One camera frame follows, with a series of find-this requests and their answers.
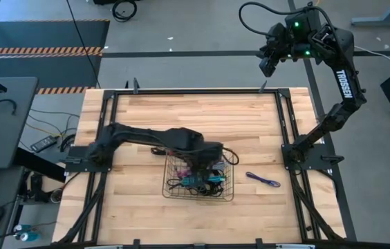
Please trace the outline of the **teal metal can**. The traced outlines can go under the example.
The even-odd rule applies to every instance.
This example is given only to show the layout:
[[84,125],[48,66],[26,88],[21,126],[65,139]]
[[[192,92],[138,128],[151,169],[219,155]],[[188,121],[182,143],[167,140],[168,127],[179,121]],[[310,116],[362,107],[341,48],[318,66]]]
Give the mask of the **teal metal can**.
[[12,231],[14,233],[21,233],[21,232],[28,232],[28,231],[31,231],[32,229],[32,226],[31,225],[28,225],[28,224],[18,224],[16,225]]
[[22,242],[36,241],[40,237],[38,232],[19,232],[15,238]]

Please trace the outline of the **gold wire basket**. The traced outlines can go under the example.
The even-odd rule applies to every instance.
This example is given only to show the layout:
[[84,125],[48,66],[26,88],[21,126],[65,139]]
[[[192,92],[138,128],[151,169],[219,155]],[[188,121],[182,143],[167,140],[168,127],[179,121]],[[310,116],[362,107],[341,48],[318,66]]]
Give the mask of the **gold wire basket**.
[[[223,156],[208,170],[206,177],[193,174],[181,155],[167,153],[162,181],[162,195],[168,199],[191,201],[229,202],[234,198],[234,166],[239,164],[238,155],[229,149],[223,150]],[[220,184],[223,193],[220,197],[192,196],[189,188],[207,183]]]

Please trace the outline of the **grey desk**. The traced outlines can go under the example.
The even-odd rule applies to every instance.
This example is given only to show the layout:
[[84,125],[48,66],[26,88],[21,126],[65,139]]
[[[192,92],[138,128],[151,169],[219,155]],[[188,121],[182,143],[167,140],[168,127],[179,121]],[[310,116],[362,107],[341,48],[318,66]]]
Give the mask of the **grey desk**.
[[3,77],[0,84],[7,88],[0,93],[0,169],[5,169],[13,162],[39,80]]

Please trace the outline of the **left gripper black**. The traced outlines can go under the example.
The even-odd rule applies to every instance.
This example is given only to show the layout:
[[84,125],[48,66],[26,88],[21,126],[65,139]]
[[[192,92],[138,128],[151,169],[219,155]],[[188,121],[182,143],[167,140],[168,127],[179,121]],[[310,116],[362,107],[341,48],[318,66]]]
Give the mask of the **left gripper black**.
[[223,143],[204,141],[202,136],[191,138],[180,154],[193,172],[205,171],[222,158]]

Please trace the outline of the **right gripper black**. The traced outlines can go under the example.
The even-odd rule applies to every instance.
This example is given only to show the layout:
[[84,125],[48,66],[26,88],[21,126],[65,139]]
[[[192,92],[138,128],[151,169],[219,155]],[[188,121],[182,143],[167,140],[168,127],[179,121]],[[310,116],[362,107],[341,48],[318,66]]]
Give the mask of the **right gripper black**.
[[286,27],[277,23],[270,28],[266,35],[266,45],[256,53],[261,59],[259,68],[265,77],[271,77],[276,70],[280,59],[291,58]]

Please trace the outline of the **black table support beam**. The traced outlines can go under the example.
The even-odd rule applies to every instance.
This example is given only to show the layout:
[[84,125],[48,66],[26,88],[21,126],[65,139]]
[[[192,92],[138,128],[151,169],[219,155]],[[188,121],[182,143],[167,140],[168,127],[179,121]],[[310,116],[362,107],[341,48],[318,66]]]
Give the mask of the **black table support beam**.
[[25,167],[32,172],[47,176],[48,178],[61,183],[64,183],[66,180],[63,167],[19,147],[15,152],[13,164]]

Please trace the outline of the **black hazard-striped floor mat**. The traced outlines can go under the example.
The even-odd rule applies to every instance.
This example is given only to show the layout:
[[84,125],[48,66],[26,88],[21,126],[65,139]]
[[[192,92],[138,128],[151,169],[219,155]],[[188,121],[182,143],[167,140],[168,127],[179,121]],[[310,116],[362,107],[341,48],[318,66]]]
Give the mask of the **black hazard-striped floor mat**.
[[37,94],[98,87],[108,19],[0,21],[0,77],[36,77]]

